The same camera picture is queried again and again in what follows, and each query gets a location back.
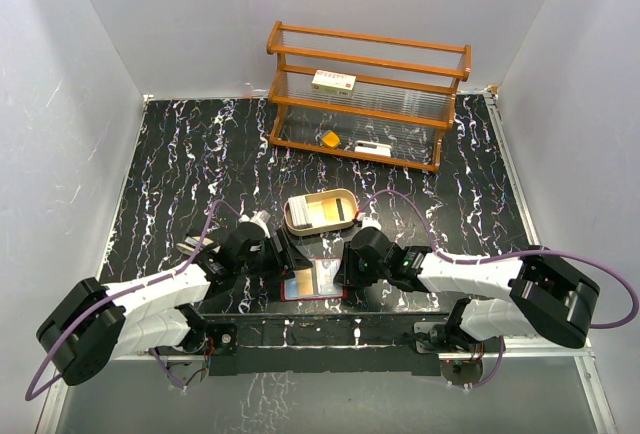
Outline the white yellow credit card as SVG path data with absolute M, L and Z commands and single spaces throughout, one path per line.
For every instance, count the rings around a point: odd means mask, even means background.
M 343 294 L 341 285 L 334 282 L 341 261 L 335 258 L 316 259 L 316 282 L 318 294 L 322 297 L 338 298 Z

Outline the gold credit card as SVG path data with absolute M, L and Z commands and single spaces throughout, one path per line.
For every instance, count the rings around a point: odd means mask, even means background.
M 295 272 L 292 292 L 296 299 L 311 298 L 315 295 L 314 271 L 312 269 Z

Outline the red card holder wallet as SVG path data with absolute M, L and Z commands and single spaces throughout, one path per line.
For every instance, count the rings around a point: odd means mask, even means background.
M 340 267 L 339 258 L 316 258 L 311 267 L 294 272 L 294 277 L 281 283 L 284 302 L 344 299 L 346 289 L 334 282 Z

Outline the beige oval card tray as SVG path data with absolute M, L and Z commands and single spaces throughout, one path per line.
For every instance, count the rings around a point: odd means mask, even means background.
M 337 188 L 303 194 L 306 196 L 311 214 L 312 226 L 296 229 L 291 222 L 288 200 L 284 205 L 284 219 L 287 229 L 298 237 L 348 229 L 354 225 L 354 217 L 359 211 L 355 194 L 344 188 Z

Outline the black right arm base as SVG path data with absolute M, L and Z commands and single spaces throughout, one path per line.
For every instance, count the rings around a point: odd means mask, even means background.
M 429 354 L 469 352 L 468 359 L 454 361 L 453 370 L 462 368 L 465 364 L 481 363 L 482 357 L 486 352 L 486 342 L 475 340 L 470 334 L 462 330 L 463 314 L 465 309 L 471 305 L 471 302 L 472 299 L 469 298 L 459 299 L 444 324 L 434 324 L 427 329 L 422 328 L 421 330 L 413 327 L 411 331 L 402 334 L 401 343 L 408 345 L 416 353 L 419 353 L 419 347 Z M 504 337 L 498 336 L 497 340 L 497 359 L 487 375 L 482 374 L 476 382 L 454 383 L 448 380 L 447 387 L 455 387 L 462 389 L 465 393 L 469 393 L 473 389 L 478 389 L 488 384 L 499 371 L 506 351 Z

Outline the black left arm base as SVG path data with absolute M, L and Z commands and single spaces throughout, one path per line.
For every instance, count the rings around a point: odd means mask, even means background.
M 229 323 L 209 322 L 191 304 L 169 309 L 161 314 L 161 319 L 171 321 L 170 326 L 176 325 L 179 332 L 172 335 L 169 341 L 149 348 L 148 353 L 161 367 L 169 383 L 182 395 L 188 392 L 190 384 L 197 376 L 203 378 L 210 374 L 216 355 L 227 356 L 236 353 L 237 327 Z M 181 355 L 201 355 L 203 365 L 189 378 L 182 380 L 171 371 L 169 355 L 163 359 L 161 349 L 173 350 Z

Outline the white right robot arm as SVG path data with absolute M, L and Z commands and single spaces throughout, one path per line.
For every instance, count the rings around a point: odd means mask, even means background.
M 415 328 L 416 341 L 431 351 L 466 351 L 510 336 L 579 349 L 600 293 L 593 280 L 544 248 L 501 260 L 446 256 L 427 246 L 401 247 L 369 226 L 345 244 L 334 281 L 364 288 L 380 280 L 405 292 L 461 294 L 445 322 Z

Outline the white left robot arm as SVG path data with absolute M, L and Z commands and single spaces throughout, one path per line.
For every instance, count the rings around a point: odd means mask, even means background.
M 217 243 L 204 236 L 183 243 L 187 261 L 142 280 L 78 282 L 36 332 L 36 338 L 69 386 L 96 376 L 110 361 L 168 347 L 194 353 L 213 347 L 195 304 L 234 287 L 239 275 L 280 283 L 311 261 L 283 228 L 269 234 L 242 222 Z

